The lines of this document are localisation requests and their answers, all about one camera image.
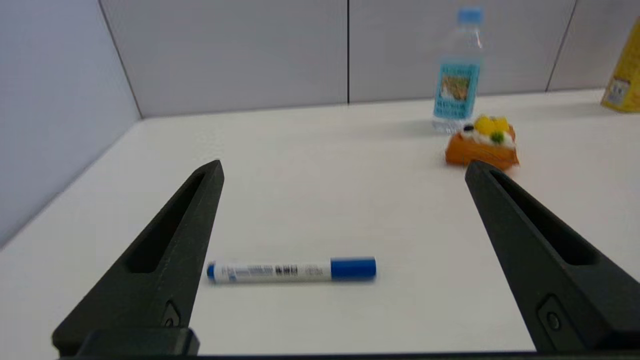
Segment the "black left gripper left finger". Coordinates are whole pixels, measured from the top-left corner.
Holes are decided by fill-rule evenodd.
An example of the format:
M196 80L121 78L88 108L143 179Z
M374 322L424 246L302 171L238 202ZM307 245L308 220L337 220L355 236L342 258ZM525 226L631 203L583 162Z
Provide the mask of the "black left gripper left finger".
M52 333L62 357L198 353L190 329L224 184L220 160L197 168Z

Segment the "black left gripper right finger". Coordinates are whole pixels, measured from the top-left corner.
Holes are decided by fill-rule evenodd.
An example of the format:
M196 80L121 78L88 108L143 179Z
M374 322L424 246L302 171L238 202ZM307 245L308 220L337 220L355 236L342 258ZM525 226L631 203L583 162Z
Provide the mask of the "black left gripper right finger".
M640 285L502 170L465 182L539 352L638 353Z

